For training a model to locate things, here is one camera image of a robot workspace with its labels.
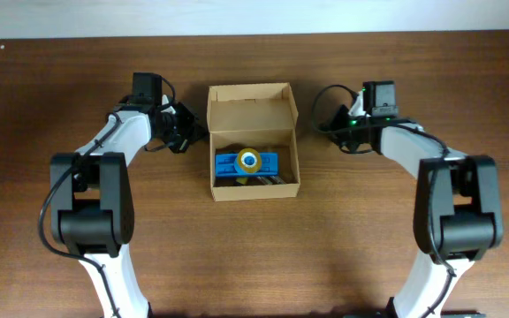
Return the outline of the blue tape dispenser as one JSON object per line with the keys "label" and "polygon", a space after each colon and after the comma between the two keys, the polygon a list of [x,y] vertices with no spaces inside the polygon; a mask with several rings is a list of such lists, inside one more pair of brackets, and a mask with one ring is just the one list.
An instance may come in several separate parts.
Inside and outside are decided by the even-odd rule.
{"label": "blue tape dispenser", "polygon": [[247,150],[238,154],[215,156],[217,178],[271,177],[278,175],[278,154]]}

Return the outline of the yellow clear tape roll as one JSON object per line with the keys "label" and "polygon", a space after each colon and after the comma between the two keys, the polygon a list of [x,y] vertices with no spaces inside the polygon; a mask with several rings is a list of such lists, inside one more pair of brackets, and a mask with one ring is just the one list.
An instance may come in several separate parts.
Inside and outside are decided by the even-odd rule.
{"label": "yellow clear tape roll", "polygon": [[262,167],[262,157],[253,148],[243,148],[236,156],[235,166],[237,172],[253,174]]}

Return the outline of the cardboard box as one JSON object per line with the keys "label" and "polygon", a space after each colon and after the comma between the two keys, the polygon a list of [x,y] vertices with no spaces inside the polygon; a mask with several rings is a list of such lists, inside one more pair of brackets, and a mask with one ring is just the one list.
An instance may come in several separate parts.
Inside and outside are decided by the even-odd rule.
{"label": "cardboard box", "polygon": [[[291,85],[285,83],[209,87],[210,190],[215,201],[295,197],[300,189],[296,140],[299,112]],[[264,185],[251,177],[247,185],[216,176],[216,156],[252,148],[276,152],[281,184]]]}

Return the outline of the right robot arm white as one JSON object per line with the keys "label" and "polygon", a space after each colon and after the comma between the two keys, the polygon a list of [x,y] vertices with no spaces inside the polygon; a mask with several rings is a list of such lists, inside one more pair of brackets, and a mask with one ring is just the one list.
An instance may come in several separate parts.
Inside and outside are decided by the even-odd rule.
{"label": "right robot arm white", "polygon": [[313,128],[341,152],[375,152],[416,180],[413,233],[419,251],[403,287],[377,316],[441,317],[457,282],[504,237],[496,163],[450,148],[401,117],[391,80],[367,81],[349,94],[349,106],[324,123],[313,119]]}

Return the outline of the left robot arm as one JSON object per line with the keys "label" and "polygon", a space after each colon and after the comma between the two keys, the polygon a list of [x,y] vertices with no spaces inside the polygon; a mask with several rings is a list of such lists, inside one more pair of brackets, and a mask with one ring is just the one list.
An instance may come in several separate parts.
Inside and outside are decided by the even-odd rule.
{"label": "left robot arm", "polygon": [[134,205],[128,167],[140,151],[182,154],[206,136],[172,84],[152,72],[133,74],[132,91],[107,114],[85,146],[50,160],[50,190],[37,230],[53,254],[78,261],[88,273],[106,317],[150,317],[137,282],[129,243]]}

